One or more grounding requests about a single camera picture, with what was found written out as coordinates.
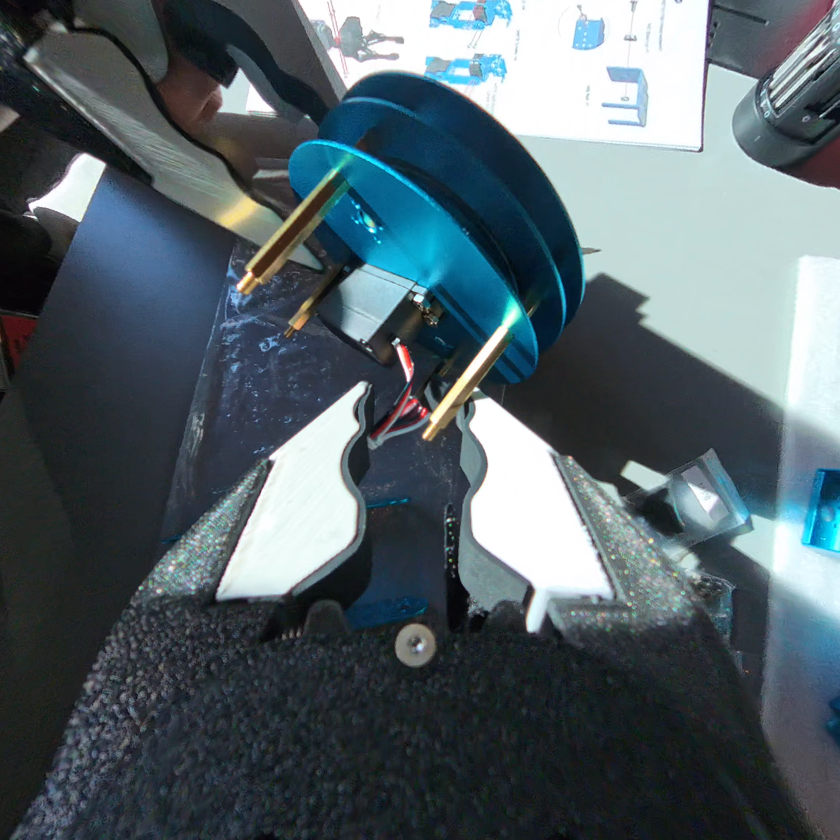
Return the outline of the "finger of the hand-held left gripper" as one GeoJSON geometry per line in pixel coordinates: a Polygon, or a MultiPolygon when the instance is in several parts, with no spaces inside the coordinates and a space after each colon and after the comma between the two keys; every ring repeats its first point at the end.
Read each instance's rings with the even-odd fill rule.
{"type": "MultiPolygon", "coordinates": [[[[242,72],[222,91],[222,112],[275,115],[242,72]]],[[[257,173],[266,162],[261,162],[257,173]]],[[[286,210],[279,199],[266,192],[268,175],[256,173],[247,184],[221,154],[195,142],[175,124],[173,167],[113,168],[256,245],[263,245],[276,232],[286,210]]]]}
{"type": "Polygon", "coordinates": [[[222,88],[242,72],[289,121],[322,121],[347,91],[300,2],[164,1],[161,20],[178,56],[222,88]]]}

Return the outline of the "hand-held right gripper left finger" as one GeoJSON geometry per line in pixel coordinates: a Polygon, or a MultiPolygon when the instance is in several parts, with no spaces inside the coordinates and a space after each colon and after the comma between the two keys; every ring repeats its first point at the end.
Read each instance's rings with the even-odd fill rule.
{"type": "Polygon", "coordinates": [[[300,596],[362,546],[374,388],[359,381],[269,457],[217,602],[300,596]]]}

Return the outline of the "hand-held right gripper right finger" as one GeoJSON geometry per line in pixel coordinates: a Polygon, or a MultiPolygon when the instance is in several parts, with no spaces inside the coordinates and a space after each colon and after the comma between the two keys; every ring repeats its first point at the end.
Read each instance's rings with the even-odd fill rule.
{"type": "Polygon", "coordinates": [[[554,602],[616,603],[616,583],[560,455],[493,399],[460,414],[469,488],[460,519],[459,579],[480,611],[521,609],[540,634],[554,602]]]}

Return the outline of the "blue metal bracket assembly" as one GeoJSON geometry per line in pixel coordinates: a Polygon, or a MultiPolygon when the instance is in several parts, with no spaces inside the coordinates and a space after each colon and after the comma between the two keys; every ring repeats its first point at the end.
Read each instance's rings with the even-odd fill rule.
{"type": "Polygon", "coordinates": [[[404,493],[366,502],[370,561],[361,594],[343,610],[352,629],[392,625],[428,609],[431,538],[427,514],[404,493]]]}

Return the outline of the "blue round metal base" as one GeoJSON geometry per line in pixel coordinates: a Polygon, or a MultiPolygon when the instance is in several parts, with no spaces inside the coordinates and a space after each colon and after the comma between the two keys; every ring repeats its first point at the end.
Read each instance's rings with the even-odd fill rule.
{"type": "Polygon", "coordinates": [[[519,140],[437,80],[381,72],[354,84],[290,158],[300,198],[333,172],[349,189],[323,219],[330,251],[342,243],[429,291],[448,347],[506,328],[493,375],[528,379],[581,306],[585,279],[570,216],[519,140]]]}

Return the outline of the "person's left hand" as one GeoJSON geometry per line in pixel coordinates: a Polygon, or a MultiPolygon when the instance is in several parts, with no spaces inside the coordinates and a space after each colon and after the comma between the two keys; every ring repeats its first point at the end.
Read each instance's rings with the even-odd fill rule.
{"type": "Polygon", "coordinates": [[[280,169],[302,143],[318,135],[308,117],[222,112],[222,87],[179,54],[156,87],[174,124],[202,146],[221,154],[244,182],[250,184],[262,161],[280,169]]]}

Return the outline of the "brass standoff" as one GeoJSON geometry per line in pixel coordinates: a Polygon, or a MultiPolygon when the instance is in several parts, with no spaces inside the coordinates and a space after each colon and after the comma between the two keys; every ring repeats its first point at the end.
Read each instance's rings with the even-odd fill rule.
{"type": "Polygon", "coordinates": [[[423,427],[422,439],[433,441],[443,432],[471,397],[473,391],[484,381],[494,366],[499,362],[517,372],[518,369],[507,360],[507,352],[515,337],[513,327],[519,320],[517,310],[506,312],[500,326],[491,334],[476,355],[469,361],[458,379],[448,387],[445,394],[434,399],[434,407],[429,410],[423,427]]]}
{"type": "Polygon", "coordinates": [[[292,338],[302,330],[310,318],[315,314],[320,302],[327,296],[344,273],[343,266],[335,266],[320,279],[310,296],[300,305],[299,309],[289,319],[284,337],[292,338]]]}
{"type": "Polygon", "coordinates": [[[299,203],[283,225],[271,236],[245,268],[236,290],[248,296],[270,280],[309,238],[350,189],[339,171],[330,170],[299,203]]]}

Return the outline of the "clear plastic bag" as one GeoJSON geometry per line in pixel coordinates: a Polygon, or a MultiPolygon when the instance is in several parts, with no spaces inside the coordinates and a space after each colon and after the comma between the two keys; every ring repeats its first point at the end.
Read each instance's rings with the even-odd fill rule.
{"type": "MultiPolygon", "coordinates": [[[[387,368],[352,349],[317,318],[291,338],[284,332],[320,279],[294,262],[250,297],[235,282],[255,252],[234,247],[206,347],[162,527],[163,545],[180,538],[259,459],[285,443],[360,381],[374,389],[380,420],[405,384],[399,365],[387,368]]],[[[394,531],[396,546],[441,551],[447,507],[466,493],[456,426],[428,445],[419,432],[371,453],[362,483],[376,533],[394,531]]]]}

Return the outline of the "small clear parts bag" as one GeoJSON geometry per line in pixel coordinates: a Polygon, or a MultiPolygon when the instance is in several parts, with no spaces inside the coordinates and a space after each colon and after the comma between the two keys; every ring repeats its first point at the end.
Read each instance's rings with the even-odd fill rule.
{"type": "Polygon", "coordinates": [[[665,541],[685,550],[753,530],[751,514],[713,448],[668,472],[653,489],[630,493],[624,502],[665,541]]]}

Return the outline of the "printed instruction manual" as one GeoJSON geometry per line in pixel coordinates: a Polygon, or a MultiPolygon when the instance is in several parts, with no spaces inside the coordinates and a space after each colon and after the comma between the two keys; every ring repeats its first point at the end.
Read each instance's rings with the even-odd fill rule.
{"type": "Polygon", "coordinates": [[[302,1],[350,87],[399,70],[517,135],[698,152],[705,1],[302,1]]]}

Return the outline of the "black ribbed cylinder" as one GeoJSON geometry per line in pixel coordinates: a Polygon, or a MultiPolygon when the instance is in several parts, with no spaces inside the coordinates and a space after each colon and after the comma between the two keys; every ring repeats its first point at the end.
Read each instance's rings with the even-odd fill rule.
{"type": "Polygon", "coordinates": [[[817,186],[839,187],[838,60],[818,77],[773,85],[776,68],[741,100],[732,133],[750,159],[817,186]]]}

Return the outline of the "black flat panel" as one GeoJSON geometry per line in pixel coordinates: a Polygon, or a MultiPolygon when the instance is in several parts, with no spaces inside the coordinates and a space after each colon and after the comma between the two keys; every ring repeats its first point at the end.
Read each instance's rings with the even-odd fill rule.
{"type": "Polygon", "coordinates": [[[753,79],[776,68],[791,50],[792,2],[714,1],[707,62],[753,79]]]}

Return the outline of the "small blue metal bracket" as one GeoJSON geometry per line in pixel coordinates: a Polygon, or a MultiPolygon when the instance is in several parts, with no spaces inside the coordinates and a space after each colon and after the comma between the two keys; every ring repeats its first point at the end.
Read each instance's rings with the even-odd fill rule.
{"type": "Polygon", "coordinates": [[[801,543],[839,553],[839,469],[815,471],[801,543]]]}

